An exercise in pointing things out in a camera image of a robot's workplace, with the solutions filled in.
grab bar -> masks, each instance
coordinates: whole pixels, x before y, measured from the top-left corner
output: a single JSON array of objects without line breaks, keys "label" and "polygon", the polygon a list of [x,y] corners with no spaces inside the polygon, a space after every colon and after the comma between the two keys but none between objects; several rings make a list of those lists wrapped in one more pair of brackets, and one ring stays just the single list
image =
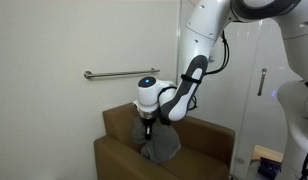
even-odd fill
[{"label": "grab bar", "polygon": [[157,73],[157,72],[160,72],[160,70],[154,68],[151,68],[151,70],[147,71],[130,71],[130,72],[99,73],[99,74],[93,74],[91,71],[85,71],[84,77],[86,79],[91,79],[95,77],[124,76],[131,74],[146,74],[146,73]]},{"label": "grab bar", "polygon": [[263,69],[262,69],[262,78],[261,78],[260,87],[259,87],[258,93],[257,93],[258,96],[261,96],[261,95],[262,95],[266,71],[267,71],[266,68],[263,68]]}]

wall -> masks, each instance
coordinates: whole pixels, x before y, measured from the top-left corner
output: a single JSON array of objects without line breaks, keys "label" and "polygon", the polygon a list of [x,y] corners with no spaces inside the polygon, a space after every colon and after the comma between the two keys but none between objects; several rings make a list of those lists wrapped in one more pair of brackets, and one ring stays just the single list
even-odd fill
[{"label": "wall", "polygon": [[141,76],[176,79],[178,1],[0,1],[0,180],[96,179],[101,112]]}]

blue light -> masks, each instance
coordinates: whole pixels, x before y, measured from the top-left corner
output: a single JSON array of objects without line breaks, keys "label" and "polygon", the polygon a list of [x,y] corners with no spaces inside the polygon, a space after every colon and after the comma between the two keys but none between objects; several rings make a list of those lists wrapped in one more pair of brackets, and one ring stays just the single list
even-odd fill
[{"label": "blue light", "polygon": [[272,97],[275,97],[276,91],[272,91]]}]

door handle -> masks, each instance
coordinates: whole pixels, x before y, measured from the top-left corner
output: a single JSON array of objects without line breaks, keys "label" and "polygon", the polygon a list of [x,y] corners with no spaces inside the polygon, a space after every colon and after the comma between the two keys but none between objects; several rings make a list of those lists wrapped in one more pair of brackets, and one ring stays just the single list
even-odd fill
[{"label": "door handle", "polygon": [[263,69],[262,69],[262,78],[261,78],[261,82],[260,82],[260,87],[259,87],[258,93],[257,93],[258,96],[261,96],[261,95],[262,95],[263,84],[264,84],[266,72],[267,72],[267,69],[266,69],[266,68],[263,68]]}]

towel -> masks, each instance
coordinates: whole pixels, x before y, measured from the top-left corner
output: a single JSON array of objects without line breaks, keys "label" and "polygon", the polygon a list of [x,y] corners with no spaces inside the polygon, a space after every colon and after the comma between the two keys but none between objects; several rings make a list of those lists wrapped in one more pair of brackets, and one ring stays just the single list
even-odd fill
[{"label": "towel", "polygon": [[174,128],[161,123],[153,124],[151,140],[146,140],[145,126],[140,117],[134,120],[133,139],[136,144],[145,144],[141,154],[155,163],[171,159],[181,149],[181,143]]}]

